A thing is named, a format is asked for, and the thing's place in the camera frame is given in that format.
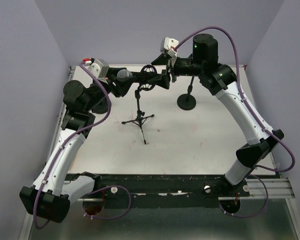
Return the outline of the silver grey mesh microphone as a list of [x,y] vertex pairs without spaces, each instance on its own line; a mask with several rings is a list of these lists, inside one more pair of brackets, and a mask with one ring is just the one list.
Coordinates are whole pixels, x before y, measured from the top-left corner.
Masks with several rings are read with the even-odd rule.
[[147,72],[147,71],[142,71],[142,72],[131,72],[127,69],[121,69],[118,71],[116,77],[118,79],[124,80],[124,79],[130,79],[133,80],[133,82],[136,83],[145,83],[152,78],[156,77],[157,73],[155,72]]

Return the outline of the black round-base stand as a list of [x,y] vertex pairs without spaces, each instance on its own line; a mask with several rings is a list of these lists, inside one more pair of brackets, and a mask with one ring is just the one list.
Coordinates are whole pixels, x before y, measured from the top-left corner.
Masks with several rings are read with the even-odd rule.
[[106,99],[101,100],[92,110],[94,114],[102,115],[108,111],[108,102]]
[[194,83],[195,77],[191,77],[190,84],[187,88],[187,93],[181,94],[177,98],[177,105],[180,109],[184,111],[190,111],[193,110],[196,107],[197,101],[193,95],[191,95],[193,91],[193,83]]

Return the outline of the black tripod stand shock mount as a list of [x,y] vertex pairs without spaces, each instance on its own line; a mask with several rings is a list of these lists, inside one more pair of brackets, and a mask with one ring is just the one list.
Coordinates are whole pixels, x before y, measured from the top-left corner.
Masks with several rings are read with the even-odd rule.
[[146,122],[146,120],[153,118],[155,115],[151,114],[151,115],[145,116],[145,112],[141,110],[140,98],[141,98],[142,91],[148,92],[148,91],[151,91],[154,87],[155,87],[155,85],[148,83],[148,80],[140,81],[139,86],[134,91],[134,97],[136,99],[136,106],[137,106],[136,118],[121,122],[122,125],[130,124],[130,123],[137,125],[140,128],[140,131],[141,131],[142,137],[143,137],[143,142],[145,145],[147,145],[147,141],[146,141],[145,134],[143,131],[143,124]]

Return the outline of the black round-base stand front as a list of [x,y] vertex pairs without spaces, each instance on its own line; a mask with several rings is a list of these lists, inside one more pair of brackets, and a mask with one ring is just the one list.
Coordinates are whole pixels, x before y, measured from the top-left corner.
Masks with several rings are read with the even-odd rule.
[[108,102],[106,99],[101,100],[92,110],[94,114],[102,115],[108,111]]

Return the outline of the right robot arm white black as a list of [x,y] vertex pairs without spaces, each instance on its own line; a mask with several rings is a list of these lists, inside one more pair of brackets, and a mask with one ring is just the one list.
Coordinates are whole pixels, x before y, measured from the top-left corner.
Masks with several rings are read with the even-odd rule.
[[230,112],[247,141],[236,151],[236,160],[220,183],[220,191],[231,196],[257,163],[283,139],[284,133],[280,129],[274,130],[262,119],[247,95],[239,89],[241,84],[232,68],[218,62],[218,41],[212,35],[195,35],[192,55],[188,58],[178,56],[178,44],[178,40],[165,37],[160,46],[161,55],[152,65],[166,65],[174,81],[179,76],[198,77],[201,85]]

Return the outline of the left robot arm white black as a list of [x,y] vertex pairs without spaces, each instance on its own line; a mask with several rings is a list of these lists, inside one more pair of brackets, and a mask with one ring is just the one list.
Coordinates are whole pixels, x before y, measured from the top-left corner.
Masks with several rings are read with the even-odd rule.
[[68,184],[64,183],[68,170],[91,129],[109,117],[112,108],[109,94],[117,98],[123,97],[137,81],[137,77],[126,68],[111,67],[105,74],[87,68],[84,71],[92,78],[92,84],[85,87],[78,80],[70,80],[63,87],[66,112],[57,143],[32,186],[24,186],[19,193],[38,230],[45,227],[44,224],[39,225],[39,218],[45,219],[47,224],[61,223],[71,205],[86,195],[104,198],[107,192],[115,190],[117,193],[125,193],[128,204],[132,203],[131,194],[125,187],[101,187],[98,183],[101,176],[95,173],[79,173],[76,179]]

